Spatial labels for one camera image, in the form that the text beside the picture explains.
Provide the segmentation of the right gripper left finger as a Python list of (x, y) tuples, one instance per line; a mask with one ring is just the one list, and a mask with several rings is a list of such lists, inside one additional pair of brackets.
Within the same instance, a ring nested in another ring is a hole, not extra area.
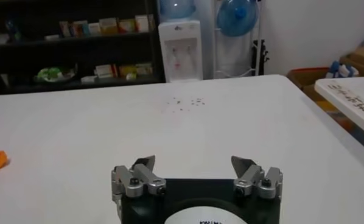
[(118, 201), (122, 196), (138, 198), (145, 193), (163, 196), (166, 180), (153, 173), (155, 158), (155, 155), (139, 158), (130, 168), (115, 166), (111, 171), (112, 201)]

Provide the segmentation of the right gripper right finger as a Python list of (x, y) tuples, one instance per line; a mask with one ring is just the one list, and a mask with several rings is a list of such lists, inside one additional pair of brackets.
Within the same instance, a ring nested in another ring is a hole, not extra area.
[(266, 172), (252, 159), (231, 157), (237, 178), (233, 181), (234, 193), (239, 198), (248, 197), (254, 192), (265, 200), (282, 199), (283, 173), (277, 167)]

